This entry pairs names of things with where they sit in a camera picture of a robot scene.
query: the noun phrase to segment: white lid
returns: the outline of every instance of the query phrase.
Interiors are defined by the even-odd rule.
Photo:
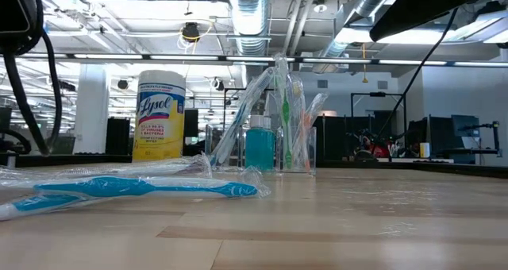
[[[263,118],[263,127],[268,130],[271,129],[271,118],[269,117]]]
[[[264,117],[263,115],[251,115],[250,125],[253,127],[263,127],[264,126]]]

